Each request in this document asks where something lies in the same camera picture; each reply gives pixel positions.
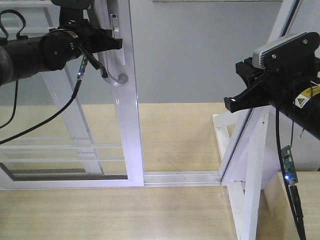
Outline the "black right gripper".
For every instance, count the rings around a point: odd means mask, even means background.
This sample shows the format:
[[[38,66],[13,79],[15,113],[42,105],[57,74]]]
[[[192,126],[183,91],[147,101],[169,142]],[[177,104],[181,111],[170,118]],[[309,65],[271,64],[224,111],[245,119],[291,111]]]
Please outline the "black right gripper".
[[[223,99],[229,112],[275,106],[277,102],[292,106],[300,92],[313,85],[311,81],[320,82],[317,79],[320,59],[309,56],[283,68],[262,70],[253,67],[249,57],[236,63],[235,71],[244,81],[246,89],[234,97]]]

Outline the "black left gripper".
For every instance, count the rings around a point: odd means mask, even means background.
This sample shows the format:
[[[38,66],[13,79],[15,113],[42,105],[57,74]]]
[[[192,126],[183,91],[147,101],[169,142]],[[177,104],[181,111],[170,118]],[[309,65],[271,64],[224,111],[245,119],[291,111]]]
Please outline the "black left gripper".
[[[84,18],[86,8],[60,7],[59,27],[41,38],[41,53],[48,70],[62,70],[68,61],[84,55],[96,70],[104,71],[93,54],[123,47],[123,40],[114,38],[110,29],[102,29]]]

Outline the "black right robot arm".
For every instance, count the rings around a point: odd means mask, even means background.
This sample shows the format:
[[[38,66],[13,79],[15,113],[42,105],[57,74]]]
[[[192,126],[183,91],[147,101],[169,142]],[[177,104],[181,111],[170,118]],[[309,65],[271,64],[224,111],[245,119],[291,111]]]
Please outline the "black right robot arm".
[[[240,110],[273,106],[304,128],[315,138],[320,137],[320,59],[305,57],[276,70],[253,67],[252,58],[238,62],[236,73],[246,89],[234,97],[225,97],[226,109]]]

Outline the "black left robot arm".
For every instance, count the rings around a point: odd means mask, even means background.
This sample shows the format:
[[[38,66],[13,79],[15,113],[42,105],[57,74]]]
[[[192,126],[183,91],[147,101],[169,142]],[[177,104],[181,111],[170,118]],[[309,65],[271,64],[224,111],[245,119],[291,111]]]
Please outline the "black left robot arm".
[[[84,55],[90,64],[108,78],[108,71],[93,55],[123,47],[112,30],[84,18],[91,0],[54,0],[60,7],[59,26],[43,36],[29,38],[18,31],[14,40],[0,39],[0,84],[29,78],[40,72],[62,70],[66,63]]]

